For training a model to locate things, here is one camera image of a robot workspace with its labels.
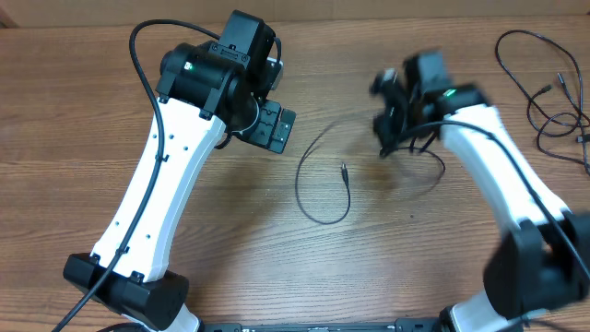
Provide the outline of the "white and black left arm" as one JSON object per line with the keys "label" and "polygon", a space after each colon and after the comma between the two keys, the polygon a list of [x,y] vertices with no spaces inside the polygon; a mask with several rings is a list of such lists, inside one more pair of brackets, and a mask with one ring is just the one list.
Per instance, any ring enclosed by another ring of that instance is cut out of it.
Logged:
{"label": "white and black left arm", "polygon": [[268,98],[282,76],[281,43],[260,18],[236,10],[224,30],[167,52],[147,86],[147,143],[112,222],[64,278],[128,319],[132,331],[199,331],[188,279],[169,268],[174,233],[207,158],[237,138],[281,153],[296,115]]}

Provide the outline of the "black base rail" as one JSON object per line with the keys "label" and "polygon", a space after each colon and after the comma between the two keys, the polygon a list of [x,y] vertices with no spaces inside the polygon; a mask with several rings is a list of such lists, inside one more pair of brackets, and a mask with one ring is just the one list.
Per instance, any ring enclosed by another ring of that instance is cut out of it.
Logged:
{"label": "black base rail", "polygon": [[241,325],[204,323],[203,332],[437,332],[438,318],[398,318],[394,322]]}

